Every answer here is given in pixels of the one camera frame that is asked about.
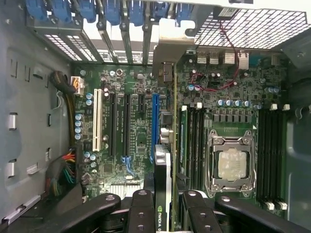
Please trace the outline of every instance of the white connector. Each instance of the white connector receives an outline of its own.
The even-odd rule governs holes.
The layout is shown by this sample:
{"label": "white connector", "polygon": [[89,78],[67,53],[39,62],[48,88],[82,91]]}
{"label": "white connector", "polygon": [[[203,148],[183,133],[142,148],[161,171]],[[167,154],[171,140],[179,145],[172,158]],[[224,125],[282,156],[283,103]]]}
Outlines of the white connector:
{"label": "white connector", "polygon": [[93,151],[102,149],[103,90],[94,89]]}
{"label": "white connector", "polygon": [[74,89],[76,89],[76,92],[74,93],[75,95],[82,96],[84,94],[85,85],[83,78],[80,76],[71,76],[70,83]]}

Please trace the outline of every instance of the screw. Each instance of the screw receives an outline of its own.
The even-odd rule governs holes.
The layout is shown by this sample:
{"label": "screw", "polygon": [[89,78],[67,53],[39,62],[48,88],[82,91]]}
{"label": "screw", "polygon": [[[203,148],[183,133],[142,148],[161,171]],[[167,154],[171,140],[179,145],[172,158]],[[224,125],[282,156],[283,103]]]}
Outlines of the screw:
{"label": "screw", "polygon": [[190,196],[195,196],[195,195],[196,195],[196,193],[195,193],[194,191],[189,191],[188,194],[189,194]]}
{"label": "screw", "polygon": [[139,195],[147,195],[147,193],[144,191],[144,190],[142,190],[142,191],[140,191],[139,193],[138,193]]}
{"label": "screw", "polygon": [[106,197],[106,200],[114,200],[114,199],[115,199],[115,198],[114,198],[112,195]]}
{"label": "screw", "polygon": [[225,201],[225,202],[229,202],[230,198],[229,197],[222,197],[222,200]]}

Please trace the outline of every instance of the blue connector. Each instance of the blue connector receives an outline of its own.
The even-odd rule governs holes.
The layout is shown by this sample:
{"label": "blue connector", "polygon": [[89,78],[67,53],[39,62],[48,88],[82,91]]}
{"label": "blue connector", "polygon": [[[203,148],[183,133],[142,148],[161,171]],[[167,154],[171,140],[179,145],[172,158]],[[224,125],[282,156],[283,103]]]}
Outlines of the blue connector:
{"label": "blue connector", "polygon": [[68,0],[52,0],[54,15],[64,23],[71,23],[71,9]]}
{"label": "blue connector", "polygon": [[160,95],[152,94],[152,118],[151,118],[151,155],[150,162],[154,160],[154,147],[159,140],[159,114],[160,114]]}
{"label": "blue connector", "polygon": [[103,0],[104,13],[107,21],[116,26],[121,23],[120,1],[119,0]]}
{"label": "blue connector", "polygon": [[26,0],[28,13],[37,20],[47,21],[48,13],[42,0]]}
{"label": "blue connector", "polygon": [[168,14],[169,4],[167,2],[154,2],[153,4],[153,18],[159,22],[161,18],[165,18]]}
{"label": "blue connector", "polygon": [[186,4],[186,3],[177,4],[176,20],[179,26],[180,26],[180,21],[190,20],[192,9],[193,9],[193,5],[191,4]]}
{"label": "blue connector", "polygon": [[134,23],[135,27],[144,24],[144,4],[143,1],[133,0],[129,4],[130,23]]}
{"label": "blue connector", "polygon": [[96,21],[96,10],[94,0],[79,0],[80,14],[88,23]]}

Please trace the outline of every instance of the expansion slot bracket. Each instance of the expansion slot bracket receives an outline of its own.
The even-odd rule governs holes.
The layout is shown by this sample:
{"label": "expansion slot bracket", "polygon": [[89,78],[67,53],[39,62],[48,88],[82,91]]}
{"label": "expansion slot bracket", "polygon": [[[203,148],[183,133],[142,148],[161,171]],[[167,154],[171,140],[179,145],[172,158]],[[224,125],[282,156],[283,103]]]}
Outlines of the expansion slot bracket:
{"label": "expansion slot bracket", "polygon": [[159,22],[159,43],[154,49],[152,74],[158,79],[158,85],[164,84],[161,74],[164,63],[177,63],[186,50],[194,45],[193,21],[184,20],[180,27],[174,19],[162,18]]}

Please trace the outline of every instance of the microchip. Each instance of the microchip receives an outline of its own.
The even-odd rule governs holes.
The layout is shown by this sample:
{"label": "microchip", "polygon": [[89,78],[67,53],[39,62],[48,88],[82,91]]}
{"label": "microchip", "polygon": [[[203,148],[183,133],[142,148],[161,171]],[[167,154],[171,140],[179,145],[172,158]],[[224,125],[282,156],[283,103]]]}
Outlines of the microchip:
{"label": "microchip", "polygon": [[83,142],[83,150],[84,151],[92,151],[93,143],[91,141],[84,141]]}
{"label": "microchip", "polygon": [[104,172],[112,173],[112,164],[104,164]]}
{"label": "microchip", "polygon": [[230,148],[219,153],[218,177],[228,181],[235,181],[246,177],[246,152]]}

